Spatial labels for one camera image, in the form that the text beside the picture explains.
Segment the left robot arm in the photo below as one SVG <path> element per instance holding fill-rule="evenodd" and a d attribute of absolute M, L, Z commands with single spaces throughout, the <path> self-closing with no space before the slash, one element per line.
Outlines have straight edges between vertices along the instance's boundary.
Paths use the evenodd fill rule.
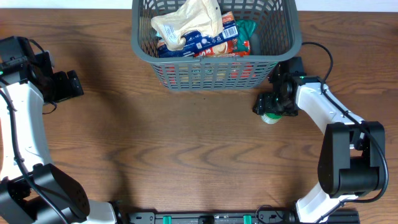
<path fill-rule="evenodd" d="M 55 72 L 36 41 L 1 41 L 1 217 L 8 223 L 121 223 L 114 202 L 90 200 L 57 168 L 44 129 L 45 105 L 83 95 L 75 71 Z"/>

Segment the beige paper pouch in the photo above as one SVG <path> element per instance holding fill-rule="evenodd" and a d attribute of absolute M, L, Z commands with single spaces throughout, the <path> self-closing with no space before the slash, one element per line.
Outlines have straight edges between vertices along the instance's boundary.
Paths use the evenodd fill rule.
<path fill-rule="evenodd" d="M 175 12 L 156 16 L 151 26 L 163 38 L 171 51 L 182 50 L 191 31 L 215 37 L 223 30 L 220 6 L 217 0 L 186 0 Z"/>

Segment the orange spaghetti packet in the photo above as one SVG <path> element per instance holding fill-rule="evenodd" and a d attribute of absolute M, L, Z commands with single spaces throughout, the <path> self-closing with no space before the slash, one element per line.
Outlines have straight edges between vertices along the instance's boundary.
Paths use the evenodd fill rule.
<path fill-rule="evenodd" d="M 254 62 L 168 64 L 152 68 L 161 84 L 172 90 L 252 88 L 273 69 Z"/>

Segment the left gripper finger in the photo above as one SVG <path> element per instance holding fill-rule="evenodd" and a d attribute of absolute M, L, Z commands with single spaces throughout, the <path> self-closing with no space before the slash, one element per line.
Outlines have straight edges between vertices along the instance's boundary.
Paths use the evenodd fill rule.
<path fill-rule="evenodd" d="M 54 102 L 61 102 L 73 96 L 71 82 L 65 72 L 57 72 L 52 76 L 55 85 Z"/>
<path fill-rule="evenodd" d="M 76 71 L 70 70 L 67 72 L 68 79 L 71 86 L 71 93 L 73 97 L 78 97 L 84 95 L 83 88 L 81 86 L 80 80 L 77 76 Z"/>

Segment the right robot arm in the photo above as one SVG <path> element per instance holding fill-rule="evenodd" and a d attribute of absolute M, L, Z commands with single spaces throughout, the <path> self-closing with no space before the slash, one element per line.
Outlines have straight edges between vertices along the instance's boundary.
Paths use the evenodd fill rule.
<path fill-rule="evenodd" d="M 253 107 L 267 124 L 304 111 L 323 133 L 318 183 L 290 210 L 258 208 L 259 223 L 359 223 L 346 203 L 365 202 L 365 195 L 383 193 L 388 183 L 384 127 L 351 113 L 330 93 L 325 82 L 308 76 L 301 58 L 281 62 L 269 77 L 271 92 L 261 93 Z"/>

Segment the green lidded jar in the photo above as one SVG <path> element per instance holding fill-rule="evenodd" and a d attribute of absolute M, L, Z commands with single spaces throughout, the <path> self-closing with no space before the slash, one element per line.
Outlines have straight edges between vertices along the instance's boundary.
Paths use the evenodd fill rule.
<path fill-rule="evenodd" d="M 261 119 L 267 124 L 276 124 L 281 118 L 281 115 L 276 115 L 273 113 L 264 113 L 261 115 Z"/>

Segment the green Nescafe coffee bag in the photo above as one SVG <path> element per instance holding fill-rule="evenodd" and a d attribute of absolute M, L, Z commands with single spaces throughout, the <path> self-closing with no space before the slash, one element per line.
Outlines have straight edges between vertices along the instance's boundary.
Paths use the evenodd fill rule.
<path fill-rule="evenodd" d="M 236 38 L 202 50 L 194 57 L 243 57 L 251 53 L 249 39 L 257 28 L 252 20 L 237 20 L 236 25 L 239 35 Z"/>

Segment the Kleenex tissue multipack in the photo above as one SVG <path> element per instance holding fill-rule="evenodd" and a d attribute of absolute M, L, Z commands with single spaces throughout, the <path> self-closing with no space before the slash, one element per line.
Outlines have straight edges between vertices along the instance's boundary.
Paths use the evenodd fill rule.
<path fill-rule="evenodd" d="M 223 31 L 215 37 L 202 35 L 199 31 L 191 31 L 185 34 L 183 37 L 185 38 L 186 43 L 182 50 L 171 51 L 167 48 L 163 40 L 158 41 L 158 56 L 160 58 L 194 56 L 202 50 L 209 49 L 210 47 L 236 38 L 239 33 L 233 13 L 229 11 L 223 14 L 222 20 Z"/>

